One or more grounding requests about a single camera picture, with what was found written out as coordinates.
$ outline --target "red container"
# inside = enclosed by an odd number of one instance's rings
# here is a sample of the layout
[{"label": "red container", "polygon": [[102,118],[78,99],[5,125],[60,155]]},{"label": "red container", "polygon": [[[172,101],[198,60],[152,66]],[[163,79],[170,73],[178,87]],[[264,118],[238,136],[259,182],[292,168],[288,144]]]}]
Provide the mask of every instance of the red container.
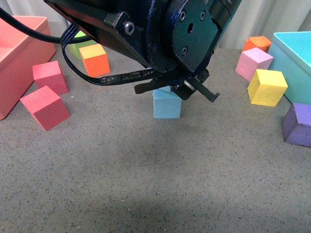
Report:
[{"label": "red container", "polygon": [[[51,35],[46,17],[14,16],[18,21]],[[0,120],[14,108],[33,83],[33,66],[48,62],[55,45],[33,39],[0,19]]]}]

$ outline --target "black cable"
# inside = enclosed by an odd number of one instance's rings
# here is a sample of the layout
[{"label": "black cable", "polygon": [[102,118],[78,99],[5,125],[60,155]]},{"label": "black cable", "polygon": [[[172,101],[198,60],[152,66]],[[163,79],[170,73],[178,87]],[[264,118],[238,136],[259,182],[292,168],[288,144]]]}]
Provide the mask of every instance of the black cable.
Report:
[{"label": "black cable", "polygon": [[161,78],[165,75],[168,75],[168,74],[158,72],[154,69],[146,69],[146,70],[135,71],[135,72],[126,73],[126,74],[110,75],[110,76],[105,76],[101,78],[92,78],[88,75],[85,75],[71,62],[71,60],[67,57],[66,50],[65,50],[66,46],[70,43],[70,41],[74,38],[74,36],[78,32],[79,32],[79,29],[76,28],[73,24],[71,24],[65,30],[65,32],[63,33],[61,37],[62,53],[68,66],[82,79],[84,79],[85,81],[91,84],[101,85],[101,86],[121,85],[121,84],[126,84],[126,83],[144,81],[148,79]]},{"label": "black cable", "polygon": [[[28,36],[31,36],[35,39],[42,40],[45,42],[49,43],[54,43],[54,44],[60,44],[61,43],[61,38],[60,37],[55,37],[55,36],[50,36],[50,35],[45,35],[42,33],[39,33],[26,25],[22,24],[19,22],[17,19],[12,17],[9,13],[7,13],[5,10],[3,10],[0,7],[0,18],[3,19],[5,22],[10,24],[12,27],[16,28],[17,30],[25,33]],[[74,38],[71,40],[70,44],[76,44],[76,43],[82,43],[91,40],[88,36],[83,36],[79,38]]]}]

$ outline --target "orange block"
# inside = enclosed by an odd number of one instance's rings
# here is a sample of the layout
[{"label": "orange block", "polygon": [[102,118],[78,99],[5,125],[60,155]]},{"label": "orange block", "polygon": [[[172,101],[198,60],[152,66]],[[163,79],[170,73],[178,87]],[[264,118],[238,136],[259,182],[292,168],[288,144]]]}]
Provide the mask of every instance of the orange block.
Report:
[{"label": "orange block", "polygon": [[87,74],[97,77],[110,72],[108,56],[100,44],[79,48]]},{"label": "orange block", "polygon": [[265,36],[254,36],[248,38],[242,51],[259,48],[264,52],[268,52],[271,46],[271,41]]}]

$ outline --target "teal container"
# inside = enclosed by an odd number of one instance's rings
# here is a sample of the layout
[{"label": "teal container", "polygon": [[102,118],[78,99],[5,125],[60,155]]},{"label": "teal container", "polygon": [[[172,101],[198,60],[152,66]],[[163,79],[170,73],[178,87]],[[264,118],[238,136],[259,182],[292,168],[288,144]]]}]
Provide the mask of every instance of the teal container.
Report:
[{"label": "teal container", "polygon": [[291,103],[311,104],[311,32],[275,33],[269,69],[282,71]]}]

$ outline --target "foam block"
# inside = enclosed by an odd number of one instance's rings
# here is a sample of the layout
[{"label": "foam block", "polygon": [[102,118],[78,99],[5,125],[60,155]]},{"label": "foam block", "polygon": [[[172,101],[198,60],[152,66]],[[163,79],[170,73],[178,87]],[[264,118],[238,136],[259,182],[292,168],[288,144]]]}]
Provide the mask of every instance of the foam block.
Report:
[{"label": "foam block", "polygon": [[282,72],[257,69],[247,90],[252,104],[275,107],[287,88]]},{"label": "foam block", "polygon": [[154,90],[154,118],[180,118],[182,100],[169,86]]},{"label": "foam block", "polygon": [[271,41],[265,36],[253,36],[248,38],[242,51],[247,51],[253,48],[259,48],[264,52],[268,52],[271,46]]},{"label": "foam block", "polygon": [[253,48],[242,52],[235,71],[250,82],[256,69],[268,69],[272,60],[273,56]]},{"label": "foam block", "polygon": [[284,141],[311,147],[311,105],[293,103],[282,121]]},{"label": "foam block", "polygon": [[79,48],[89,76],[97,77],[110,72],[108,57],[100,44]]},{"label": "foam block", "polygon": [[22,97],[20,101],[46,131],[70,116],[62,99],[48,86]]},{"label": "foam block", "polygon": [[[79,31],[74,38],[79,38],[79,37],[83,37],[83,36],[85,36],[84,32]],[[83,47],[90,46],[90,45],[93,45],[93,44],[94,44],[94,41],[90,40],[90,41],[86,41],[86,42],[82,42],[82,43],[77,43],[77,44],[69,44],[68,48],[69,48],[69,51],[71,52],[71,54],[73,56],[75,56],[76,58],[81,60],[82,57],[81,57],[79,48],[83,48]]]},{"label": "foam block", "polygon": [[39,88],[48,86],[56,94],[69,92],[58,61],[33,66],[34,81]]}]

